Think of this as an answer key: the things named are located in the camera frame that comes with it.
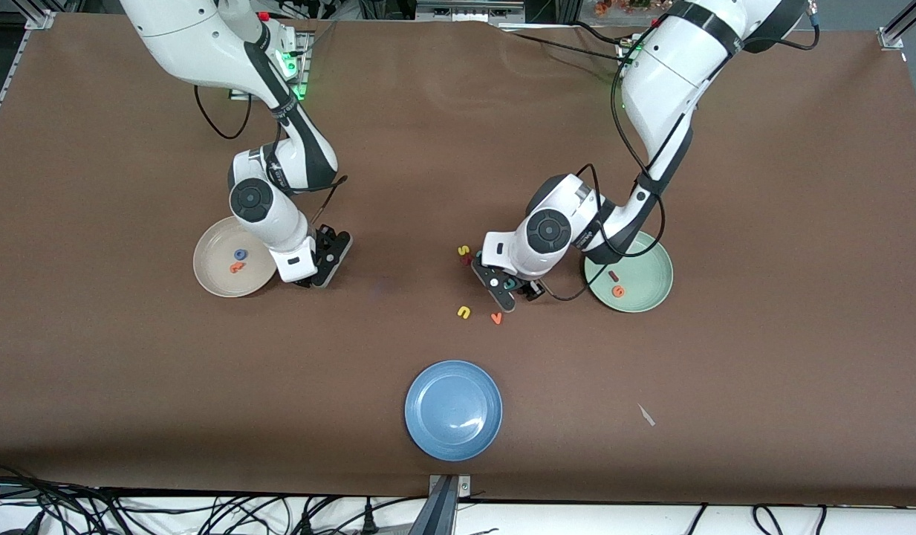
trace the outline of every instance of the brown table surface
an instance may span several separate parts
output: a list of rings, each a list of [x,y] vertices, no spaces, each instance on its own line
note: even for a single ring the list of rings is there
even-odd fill
[[[59,15],[0,113],[0,461],[126,487],[406,495],[464,472],[494,498],[916,505],[900,54],[827,33],[737,57],[666,195],[668,300],[543,298],[494,325],[457,246],[512,230],[553,174],[595,162],[620,203],[637,174],[611,70],[484,24],[339,23],[305,106],[350,175],[322,222],[352,253],[325,291],[221,299],[193,247],[230,215],[230,159],[274,122],[254,106],[224,141],[126,18]],[[205,97],[238,125],[245,104]],[[578,288],[578,264],[548,283]],[[504,400],[467,463],[426,456],[403,422],[411,380],[444,359],[483,366]]]

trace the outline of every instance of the green plate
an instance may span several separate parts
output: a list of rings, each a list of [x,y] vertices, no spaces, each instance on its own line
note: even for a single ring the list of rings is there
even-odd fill
[[[639,253],[653,241],[649,234],[638,233],[628,252]],[[600,264],[589,258],[583,259],[583,276],[587,281],[593,280],[600,268]],[[616,287],[622,288],[622,297],[614,295]],[[604,305],[620,312],[651,311],[665,300],[669,289],[672,289],[672,261],[662,244],[637,258],[624,258],[617,264],[607,265],[590,285],[590,291]]]

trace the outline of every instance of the small white scrap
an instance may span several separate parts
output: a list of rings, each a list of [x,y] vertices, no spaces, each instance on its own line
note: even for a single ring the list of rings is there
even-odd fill
[[[651,427],[655,427],[655,420],[652,420],[652,416],[650,416],[650,415],[646,412],[646,410],[641,406],[641,404],[638,404],[638,403],[637,403],[637,405],[639,406],[639,410],[642,411],[642,417],[644,417],[644,418],[646,419],[646,421],[649,422],[649,424],[650,424]]]

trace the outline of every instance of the black cable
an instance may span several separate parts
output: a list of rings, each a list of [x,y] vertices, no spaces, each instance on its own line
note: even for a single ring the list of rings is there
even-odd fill
[[[104,514],[110,512],[111,516],[114,517],[115,524],[118,525],[118,528],[122,529],[124,535],[131,535],[131,528],[128,526],[128,522],[124,520],[124,517],[121,516],[121,512],[118,510],[118,508],[115,507],[114,497],[104,494],[98,490],[88,491],[98,495],[98,499],[102,502],[102,504],[107,505],[107,509],[105,509],[104,513],[98,513],[98,520],[101,521],[101,525],[104,525]],[[92,501],[91,498],[88,498],[88,502],[90,502],[91,507],[94,508],[94,501]]]
[[[666,207],[662,204],[662,196],[650,192],[650,194],[655,197],[655,202],[659,204],[659,231],[657,234],[655,234],[655,240],[652,240],[652,243],[649,244],[648,247],[644,248],[644,250],[639,251],[639,253],[621,253],[615,247],[613,247],[613,244],[610,244],[610,237],[606,235],[606,230],[603,229],[603,223],[605,222],[600,220],[600,213],[603,212],[603,200],[602,195],[600,194],[600,180],[597,178],[597,168],[594,167],[592,163],[587,163],[587,165],[583,166],[582,169],[576,172],[576,176],[580,176],[580,174],[585,172],[586,169],[590,169],[590,173],[593,174],[593,189],[597,192],[596,220],[598,223],[600,223],[600,234],[603,236],[603,243],[607,244],[613,253],[616,253],[623,258],[637,258],[638,256],[642,256],[649,251],[654,250],[655,246],[659,244],[659,240],[662,239],[662,233],[665,233],[666,231]]]
[[[27,476],[26,474],[22,473],[20,470],[16,470],[16,468],[12,468],[12,467],[6,467],[6,465],[3,465],[3,464],[0,464],[0,470],[9,472],[10,474],[13,474],[13,476],[15,476],[13,478],[0,478],[0,482],[8,483],[8,484],[19,484],[21,485],[21,487],[26,487],[27,485],[27,487],[32,488],[32,490],[39,492],[40,495],[47,495],[49,497],[54,497],[56,499],[56,502],[54,502],[53,506],[56,508],[56,513],[57,513],[56,518],[60,522],[64,522],[62,515],[61,515],[61,509],[60,509],[60,505],[64,504],[65,507],[73,509],[78,514],[82,515],[85,518],[86,522],[88,522],[88,528],[91,529],[91,525],[94,525],[94,529],[96,531],[102,534],[107,532],[102,522],[99,521],[99,519],[94,518],[94,516],[92,516],[90,512],[88,512],[88,509],[84,508],[83,505],[81,505],[77,501],[77,499],[62,492],[60,490],[59,484],[53,483],[52,481],[42,481],[37,478]],[[87,494],[91,494],[92,492],[95,492],[95,491],[90,490],[90,488],[81,487],[81,485],[76,485],[76,484],[67,484],[65,485],[65,487],[73,488],[73,490],[87,491]],[[46,514],[49,514],[50,516],[54,516],[53,514],[51,514],[51,511],[49,509],[43,508],[43,510],[46,512]],[[124,535],[132,535],[132,534],[129,529],[126,529]]]
[[[315,498],[315,496],[309,496],[305,499],[305,505],[302,506],[303,516],[309,516],[309,502],[312,502],[312,498]]]
[[[752,520],[756,523],[758,529],[764,533],[764,535],[773,535],[773,533],[764,529],[764,526],[761,525],[761,521],[758,520],[758,511],[760,510],[767,513],[767,517],[771,519],[771,524],[774,524],[774,529],[776,529],[778,535],[784,535],[784,533],[781,532],[781,525],[778,524],[778,520],[774,518],[774,513],[771,512],[771,509],[767,508],[767,505],[754,505],[754,507],[752,507]]]
[[[648,37],[649,34],[655,30],[655,28],[657,27],[650,27],[648,30],[644,31],[644,33],[642,33],[642,35],[640,35],[637,40],[633,41],[633,45],[630,47],[630,54],[635,50],[635,48],[638,47],[639,43],[642,43],[643,40],[646,39],[646,37]],[[633,143],[630,143],[626,132],[623,131],[623,126],[620,122],[620,115],[617,113],[617,87],[620,84],[620,75],[622,74],[624,68],[626,68],[626,66],[630,63],[630,56],[627,54],[625,61],[620,63],[620,67],[617,68],[617,72],[615,72],[613,75],[613,85],[610,87],[610,111],[613,112],[613,121],[615,125],[617,125],[617,131],[620,132],[620,138],[623,140],[623,145],[626,146],[627,150],[630,152],[630,155],[633,156],[633,159],[635,162],[637,162],[639,169],[642,169],[642,172],[645,174],[645,176],[651,180],[652,177],[649,175],[648,166],[642,161],[642,158],[639,157],[635,149],[633,149]]]
[[[564,301],[564,302],[573,301],[577,297],[583,295],[583,292],[586,292],[587,288],[590,288],[590,286],[593,285],[593,283],[597,281],[597,278],[599,278],[600,275],[603,275],[603,271],[605,270],[606,270],[606,265],[600,265],[600,271],[597,271],[597,274],[594,275],[593,278],[584,282],[583,288],[580,288],[576,294],[570,295],[569,297],[560,297],[560,295],[554,294],[552,289],[550,289],[550,287],[548,287],[548,285],[543,282],[543,279],[540,279],[540,285],[542,285],[543,289],[547,291],[547,295],[549,295],[550,297],[553,297],[554,299],[556,299],[556,301]]]
[[[146,534],[148,534],[148,535],[162,535],[162,534],[160,534],[160,533],[158,533],[158,532],[151,531],[151,529],[148,529],[148,526],[145,526],[145,525],[141,524],[141,522],[138,522],[138,520],[135,519],[134,517],[132,517],[131,514],[129,514],[129,512],[128,512],[126,509],[122,509],[122,511],[124,512],[125,518],[127,518],[127,519],[128,519],[129,521],[131,521],[131,522],[134,522],[134,525],[136,525],[136,526],[138,526],[139,528],[141,528],[141,531],[144,531],[144,532],[145,532]]]
[[[39,535],[39,529],[41,528],[41,522],[44,520],[45,514],[43,510],[39,511],[39,514],[36,514],[36,517],[29,522],[29,525],[25,526],[21,535]]]
[[[312,40],[312,44],[309,45],[308,48],[306,48],[304,51],[291,51],[289,52],[289,57],[299,57],[303,54],[307,54],[308,51],[311,51],[312,48],[315,48],[315,45],[317,45],[319,41],[322,41],[323,39],[325,39],[326,35],[329,34],[329,31],[332,31],[333,27],[336,27],[336,21],[332,21],[331,23],[329,23],[329,26],[325,30],[323,30],[322,33],[319,34],[319,37],[316,37],[315,39]]]
[[[591,56],[602,57],[606,59],[611,59],[614,61],[622,62],[623,58],[613,56],[610,54],[603,54],[600,52],[587,51],[585,48],[571,47],[570,45],[564,45],[562,43],[556,43],[554,41],[547,41],[546,39],[540,39],[539,37],[532,37],[530,35],[524,35],[522,33],[511,33],[511,35],[516,35],[519,38],[526,39],[528,41],[536,41],[538,43],[543,43],[544,45],[550,45],[551,47],[566,48],[568,51],[580,52],[581,54],[587,54]]]
[[[289,532],[289,526],[292,525],[292,509],[289,508],[289,501],[285,496],[282,497],[282,508],[285,509],[285,530],[282,532],[285,535]]]
[[[273,145],[270,148],[270,155],[276,155],[276,149],[279,146],[280,136],[282,136],[282,123],[280,123],[279,121],[276,121],[276,139],[273,141]],[[276,183],[272,179],[272,176],[270,176],[270,167],[269,166],[267,166],[267,179],[270,180],[271,184]],[[284,189],[281,189],[281,190],[283,193],[312,193],[312,192],[321,192],[324,189],[331,189],[331,192],[329,192],[329,196],[325,197],[325,202],[322,203],[322,206],[319,207],[319,211],[317,211],[316,216],[312,219],[312,221],[315,221],[316,218],[319,217],[319,214],[321,214],[322,211],[325,210],[326,204],[329,204],[329,201],[332,200],[332,194],[335,193],[336,188],[339,186],[342,186],[342,184],[344,184],[346,180],[348,180],[348,175],[343,175],[339,180],[336,180],[332,184],[326,184],[325,186],[285,187]],[[335,500],[336,497],[330,496],[326,498],[326,500],[328,500],[329,498],[332,498],[333,500]],[[318,505],[322,505],[324,507],[325,503],[320,502]]]
[[[207,520],[204,521],[204,523],[200,526],[200,529],[197,532],[197,535],[203,535],[204,533],[209,532],[210,528],[213,528],[213,525],[214,525],[213,519],[216,518],[217,515],[220,514],[221,511],[223,511],[224,508],[230,508],[230,510],[233,510],[233,502],[236,502],[237,500],[240,500],[240,499],[243,500],[243,502],[248,501],[248,499],[245,499],[245,498],[233,498],[233,500],[230,500],[229,502],[220,502],[219,496],[214,498],[213,499],[213,508],[210,508],[210,515],[207,516]]]
[[[29,494],[30,492],[32,491],[27,490],[26,488],[26,490],[19,490],[19,491],[13,492],[12,494],[2,494],[2,485],[0,485],[0,500],[8,500],[9,498],[15,498],[16,496],[20,496],[23,494]],[[23,507],[27,507],[27,504],[6,504],[6,505],[23,505]]]
[[[103,513],[102,513],[100,510],[98,510],[98,507],[97,507],[96,504],[94,504],[94,500],[92,500],[92,498],[88,498],[88,505],[91,506],[91,509],[94,509],[94,517],[95,517],[95,518],[98,518],[98,520],[100,521],[100,524],[101,524],[102,528],[104,528],[104,534],[107,535],[108,526],[105,526],[105,525],[104,525],[104,515],[103,515]]]
[[[294,17],[300,17],[304,19],[309,18],[309,15],[302,14],[302,11],[298,10],[295,6],[289,6],[289,11],[287,11],[287,9],[285,9],[285,0],[277,0],[277,3],[279,4],[280,10],[282,10],[282,12],[287,15],[289,15],[291,12],[292,16]]]
[[[206,508],[193,508],[193,509],[158,509],[158,508],[130,508],[121,504],[121,501],[118,500],[118,508],[121,511],[127,511],[129,513],[144,513],[144,514],[158,514],[158,515],[186,515],[189,513],[197,513],[202,511],[209,511],[210,509],[216,508],[216,505],[210,505]]]
[[[458,512],[464,511],[465,509],[470,509],[472,507],[475,507],[475,505],[482,504],[482,502],[479,502],[477,500],[471,500],[471,498],[474,498],[475,496],[480,496],[481,494],[485,494],[486,492],[487,492],[486,490],[478,490],[477,492],[472,492],[471,494],[468,494],[467,501],[470,502],[470,505],[468,505],[468,507],[466,508],[458,508]]]
[[[698,513],[695,514],[695,518],[692,519],[692,524],[689,525],[689,531],[686,531],[686,535],[693,535],[695,533],[695,526],[698,526],[698,521],[702,518],[702,513],[709,508],[709,504],[703,502],[702,507],[698,509]]]
[[[227,135],[227,134],[224,134],[223,132],[220,132],[220,129],[218,129],[217,126],[213,124],[213,121],[210,119],[210,116],[207,115],[206,109],[204,109],[203,103],[200,102],[200,86],[199,85],[193,86],[193,98],[196,99],[197,101],[197,108],[200,109],[200,113],[204,116],[204,119],[207,119],[207,124],[209,124],[210,128],[213,129],[214,132],[217,132],[217,135],[219,135],[220,137],[224,139],[236,139],[240,137],[240,134],[243,133],[244,129],[247,128],[247,122],[250,121],[250,111],[251,109],[253,109],[253,95],[247,94],[247,113],[243,117],[243,124],[240,125],[240,129],[238,129],[238,131],[236,131],[234,135]]]
[[[824,521],[828,520],[828,506],[818,505],[821,509],[821,518],[818,518],[817,528],[814,528],[814,535],[821,535],[821,528],[824,528]]]
[[[372,498],[370,496],[366,497],[366,517],[362,521],[362,529],[359,530],[360,535],[375,535],[379,532],[379,526],[375,524],[375,515],[372,514],[374,510]]]
[[[68,520],[65,519],[61,512],[61,507],[57,504],[57,502],[54,502],[53,504],[54,512],[51,512],[51,509],[49,509],[47,505],[39,505],[42,507],[42,511],[44,511],[51,518],[54,518],[54,520],[58,521],[58,524],[61,525],[61,532],[63,532],[64,535],[68,535],[68,531],[73,531],[75,534],[79,533],[79,531],[73,525],[71,525],[71,522],[68,522]]]
[[[596,37],[600,41],[603,41],[604,43],[609,43],[611,45],[619,45],[620,41],[624,39],[628,39],[633,36],[633,34],[630,33],[629,35],[623,35],[622,37],[607,37],[606,35],[603,35],[599,31],[597,31],[595,27],[592,27],[589,24],[581,20],[572,21],[572,23],[570,23],[570,26],[582,27],[583,30],[589,31],[589,33],[593,34],[593,37]]]
[[[211,529],[215,528],[216,525],[219,525],[220,521],[223,520],[223,518],[226,517],[226,515],[233,513],[233,511],[236,510],[237,505],[246,504],[246,502],[250,500],[253,500],[253,498],[244,497],[244,498],[234,498],[233,500],[230,500],[229,502],[226,503],[227,510],[224,511],[223,514],[220,514],[219,516],[217,516],[217,513],[220,511],[216,511],[210,514],[209,518],[207,518],[207,521],[204,522],[204,524],[200,526],[199,531],[197,531],[197,535],[206,535],[207,533],[211,531]]]
[[[757,43],[759,41],[767,41],[777,45],[786,45],[786,47],[797,48],[800,51],[813,51],[814,47],[817,47],[817,44],[821,42],[821,27],[820,25],[813,25],[814,28],[814,41],[810,45],[801,45],[795,43],[794,41],[786,41],[783,39],[774,39],[773,37],[749,37],[743,41],[742,45],[750,45],[752,43]]]
[[[397,498],[396,500],[392,500],[392,501],[390,501],[390,502],[384,502],[384,504],[375,505],[375,507],[372,508],[372,511],[377,511],[377,510],[379,510],[379,509],[381,509],[381,508],[387,508],[387,507],[389,507],[389,505],[400,504],[401,502],[407,502],[407,501],[411,501],[411,500],[424,500],[425,498],[427,498],[427,497],[426,497],[426,496],[410,496],[410,497],[408,497],[408,498]],[[341,534],[341,533],[342,533],[342,528],[345,528],[346,525],[352,524],[352,522],[355,522],[355,521],[359,520],[359,518],[362,518],[362,517],[365,516],[365,515],[366,515],[365,512],[360,512],[359,514],[355,515],[354,517],[352,517],[352,518],[346,520],[345,522],[342,522],[342,524],[339,524],[339,525],[335,526],[335,528],[328,529],[328,531],[320,531],[320,532],[317,533],[316,535],[326,535],[326,534],[327,534],[327,535],[337,535],[337,534]]]
[[[235,515],[237,511],[244,511],[244,513],[247,514],[246,517],[244,518],[250,518],[250,511],[246,508],[246,504],[248,504],[248,502],[250,502],[254,498],[255,497],[251,496],[251,497],[247,497],[246,499],[240,502],[237,502],[235,499],[227,502],[227,507],[228,507],[227,510],[224,511],[223,514],[221,514],[220,516],[216,517],[216,519],[213,520],[212,525],[210,525],[210,527],[207,528],[207,531],[205,532],[205,534],[213,533],[214,529],[219,528],[220,521],[222,521],[223,518],[226,518],[227,516],[230,516],[230,515]]]
[[[224,535],[230,535],[230,533],[233,532],[233,529],[239,528],[240,525],[247,524],[247,519],[253,519],[253,520],[250,520],[250,522],[258,522],[260,525],[263,525],[264,528],[267,529],[267,534],[268,534],[268,533],[275,533],[275,531],[273,531],[273,529],[270,528],[270,523],[267,522],[267,521],[264,521],[263,519],[261,519],[260,517],[258,517],[256,514],[257,514],[257,512],[260,511],[260,509],[270,507],[270,505],[273,505],[273,504],[275,504],[275,502],[278,502],[278,501],[280,501],[280,500],[282,500],[282,497],[276,497],[276,498],[273,498],[272,500],[270,500],[270,501],[268,501],[268,502],[265,502],[264,504],[257,505],[256,508],[253,508],[253,509],[250,509],[250,510],[247,510],[246,508],[243,507],[243,505],[240,505],[240,509],[241,509],[246,515],[244,515],[243,518],[241,518],[239,521],[237,521],[236,524],[231,525],[229,528],[227,528],[227,529],[224,531]]]

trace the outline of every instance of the green led light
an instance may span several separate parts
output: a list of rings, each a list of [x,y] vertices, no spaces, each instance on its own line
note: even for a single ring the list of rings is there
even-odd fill
[[[305,89],[308,87],[306,82],[302,82],[300,85],[294,85],[292,87],[292,92],[296,95],[296,98],[299,100],[305,99]]]
[[[276,63],[279,64],[282,73],[287,76],[287,78],[291,78],[296,73],[296,60],[285,52],[280,52],[275,57]]]

